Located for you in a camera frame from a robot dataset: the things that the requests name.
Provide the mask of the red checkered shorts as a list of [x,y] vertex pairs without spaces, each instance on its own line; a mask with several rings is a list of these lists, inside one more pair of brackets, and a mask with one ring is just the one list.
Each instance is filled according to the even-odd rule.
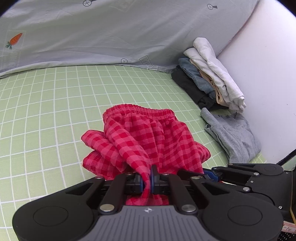
[[167,196],[151,193],[152,165],[160,173],[176,174],[180,169],[203,173],[202,164],[211,157],[170,109],[120,104],[104,112],[103,123],[102,132],[88,130],[81,137],[93,150],[83,159],[83,167],[106,180],[127,172],[140,174],[144,191],[129,196],[127,205],[168,205]]

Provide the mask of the light grey folded sweatshirt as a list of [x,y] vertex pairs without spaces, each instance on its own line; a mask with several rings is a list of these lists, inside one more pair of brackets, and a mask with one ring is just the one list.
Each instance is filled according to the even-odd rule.
[[229,163],[247,164],[260,153],[260,141],[242,114],[217,115],[203,108],[201,117],[206,132],[224,149]]

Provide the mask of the black folded garment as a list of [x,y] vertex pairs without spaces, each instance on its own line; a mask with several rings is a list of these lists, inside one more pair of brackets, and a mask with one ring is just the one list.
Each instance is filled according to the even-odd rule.
[[193,80],[181,69],[179,65],[171,74],[172,80],[179,85],[193,102],[199,106],[200,109],[206,108],[208,110],[228,109],[228,107],[220,105],[216,100],[211,99],[209,94],[201,91]]

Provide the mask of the blue denim folded jeans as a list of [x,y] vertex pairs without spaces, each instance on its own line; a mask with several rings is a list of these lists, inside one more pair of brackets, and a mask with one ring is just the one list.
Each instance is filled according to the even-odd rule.
[[188,77],[190,77],[196,86],[203,91],[204,93],[208,94],[208,96],[212,100],[216,100],[216,92],[212,85],[205,80],[199,70],[189,61],[189,58],[183,57],[178,60],[179,66],[181,69],[186,73]]

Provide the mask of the green grid mat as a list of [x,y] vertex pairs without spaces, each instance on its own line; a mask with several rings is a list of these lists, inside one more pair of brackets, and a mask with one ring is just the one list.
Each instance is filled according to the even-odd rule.
[[1,79],[1,240],[16,240],[20,206],[93,176],[82,167],[90,149],[81,136],[103,130],[103,113],[122,103],[171,109],[210,151],[203,167],[227,165],[199,107],[167,73],[107,65],[15,74]]

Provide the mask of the white folded garment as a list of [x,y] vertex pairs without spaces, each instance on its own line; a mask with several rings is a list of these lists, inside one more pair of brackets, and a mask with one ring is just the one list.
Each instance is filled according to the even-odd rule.
[[224,65],[216,58],[206,38],[197,37],[193,42],[193,47],[184,51],[184,55],[198,70],[208,76],[232,111],[243,113],[246,108],[245,96]]

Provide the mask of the grey printed backdrop sheet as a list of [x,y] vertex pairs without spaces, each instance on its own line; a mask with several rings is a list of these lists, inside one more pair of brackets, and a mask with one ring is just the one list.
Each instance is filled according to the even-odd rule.
[[96,64],[169,72],[197,37],[219,54],[257,1],[18,1],[1,16],[1,77]]

